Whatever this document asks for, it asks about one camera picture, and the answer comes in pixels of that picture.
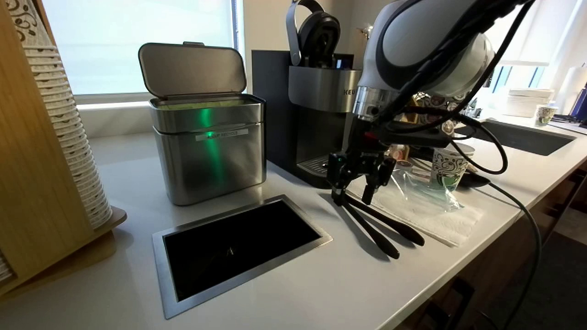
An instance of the recessed sink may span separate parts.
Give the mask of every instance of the recessed sink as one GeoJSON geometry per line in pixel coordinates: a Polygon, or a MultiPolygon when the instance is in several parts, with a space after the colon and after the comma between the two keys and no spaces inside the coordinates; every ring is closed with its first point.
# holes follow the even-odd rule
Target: recessed sink
{"type": "Polygon", "coordinates": [[[278,195],[153,234],[166,318],[329,241],[305,215],[278,195]]]}
{"type": "MultiPolygon", "coordinates": [[[[573,135],[501,122],[494,118],[483,120],[483,126],[489,127],[501,144],[542,155],[549,155],[575,138],[573,135]]],[[[461,126],[457,127],[457,131],[468,135],[472,127],[461,126]]],[[[474,137],[492,140],[483,129],[478,129],[474,137]]]]}

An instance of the countertop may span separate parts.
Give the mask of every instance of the countertop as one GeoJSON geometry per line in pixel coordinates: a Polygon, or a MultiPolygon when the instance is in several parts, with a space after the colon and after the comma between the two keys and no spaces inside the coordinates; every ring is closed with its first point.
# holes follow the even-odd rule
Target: countertop
{"type": "MultiPolygon", "coordinates": [[[[534,204],[587,153],[586,135],[564,133],[577,138],[549,157],[507,148],[509,171],[490,177],[525,204],[534,204]]],[[[476,146],[476,160],[500,166],[490,142],[467,142],[476,146]]],[[[314,188],[272,162],[259,186],[175,206],[166,195],[151,133],[102,137],[91,144],[109,201],[129,214],[114,228],[118,250],[0,303],[3,330],[395,327],[522,215],[512,201],[490,186],[457,190],[459,201],[478,210],[468,239],[448,245],[424,234],[426,243],[415,247],[397,237],[402,256],[395,259],[358,234],[355,221],[331,201],[329,188],[314,188]],[[278,193],[298,203],[331,241],[166,320],[153,234],[278,193]]]]}

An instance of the stainless steel bin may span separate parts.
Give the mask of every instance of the stainless steel bin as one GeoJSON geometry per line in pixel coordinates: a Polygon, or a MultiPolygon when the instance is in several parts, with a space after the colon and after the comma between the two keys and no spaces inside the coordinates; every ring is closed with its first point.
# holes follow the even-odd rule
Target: stainless steel bin
{"type": "Polygon", "coordinates": [[[193,204],[265,181],[265,102],[243,93],[232,47],[144,43],[140,49],[153,131],[168,195],[193,204]]]}

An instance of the rectangular sink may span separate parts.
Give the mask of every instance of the rectangular sink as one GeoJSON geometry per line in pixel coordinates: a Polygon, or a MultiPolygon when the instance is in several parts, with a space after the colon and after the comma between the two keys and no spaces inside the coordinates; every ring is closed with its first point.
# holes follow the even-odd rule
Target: rectangular sink
{"type": "Polygon", "coordinates": [[[157,232],[164,314],[188,311],[329,239],[287,195],[157,232]]]}
{"type": "MultiPolygon", "coordinates": [[[[573,135],[501,122],[494,118],[483,120],[483,126],[489,127],[501,144],[542,155],[549,155],[575,138],[573,135]]],[[[472,127],[461,126],[456,131],[470,135],[472,127]]],[[[483,129],[478,129],[474,137],[492,140],[483,129]]]]}

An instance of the window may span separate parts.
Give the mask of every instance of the window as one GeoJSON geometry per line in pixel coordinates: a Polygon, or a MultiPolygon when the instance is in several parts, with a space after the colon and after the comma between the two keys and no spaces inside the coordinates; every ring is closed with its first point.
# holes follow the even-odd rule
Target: window
{"type": "MultiPolygon", "coordinates": [[[[566,38],[580,23],[584,0],[540,0],[520,25],[509,50],[492,76],[492,91],[503,87],[551,87],[560,56],[566,54],[566,38]]],[[[496,50],[511,28],[518,10],[496,21],[487,32],[496,50]]]]}
{"type": "Polygon", "coordinates": [[[45,0],[78,96],[146,98],[138,49],[146,41],[237,47],[235,0],[45,0]]]}

